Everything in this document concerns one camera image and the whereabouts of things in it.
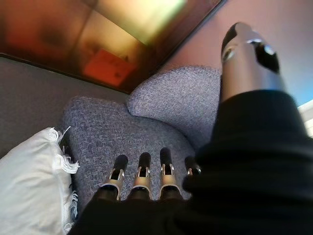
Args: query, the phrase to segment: white pillow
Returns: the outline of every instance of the white pillow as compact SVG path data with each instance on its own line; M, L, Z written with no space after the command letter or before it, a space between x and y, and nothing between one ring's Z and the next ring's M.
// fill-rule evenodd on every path
M62 153L63 135L46 128L0 160L1 235L64 235L70 230L70 213L77 214L70 173L79 166Z

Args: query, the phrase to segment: wall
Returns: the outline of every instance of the wall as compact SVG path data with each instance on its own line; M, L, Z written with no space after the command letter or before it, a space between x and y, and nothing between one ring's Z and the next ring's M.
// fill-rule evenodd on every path
M250 24L278 52L287 89L297 104L313 99L312 0L228 0L162 70L181 65L220 68L223 38L238 21Z

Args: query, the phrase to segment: gray upholstered chair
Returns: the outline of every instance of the gray upholstered chair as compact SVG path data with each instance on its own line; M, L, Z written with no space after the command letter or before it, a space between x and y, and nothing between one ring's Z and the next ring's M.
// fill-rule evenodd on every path
M114 159L129 158L122 198L133 185L139 156L152 157L154 199L160 187L159 152L169 147L178 182L186 170L185 157L210 141L220 94L220 72L206 67L183 67L156 74L139 85L126 103L76 97L67 106L67 141L80 168L73 175L79 210L108 177Z

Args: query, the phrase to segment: gray wall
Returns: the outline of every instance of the gray wall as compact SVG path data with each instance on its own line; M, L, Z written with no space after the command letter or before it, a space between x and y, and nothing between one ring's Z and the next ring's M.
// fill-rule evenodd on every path
M278 51L282 75L298 105L313 99L313 0L228 0L163 70L181 65L220 68L223 38L239 21Z
M76 95L124 102L128 95L0 58L0 158L38 131L57 126Z

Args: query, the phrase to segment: metallic cylinder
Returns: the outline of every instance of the metallic cylinder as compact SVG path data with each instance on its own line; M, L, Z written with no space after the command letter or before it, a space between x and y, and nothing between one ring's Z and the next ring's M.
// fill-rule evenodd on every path
M222 45L221 102L256 90L284 91L276 52L252 28L236 23Z

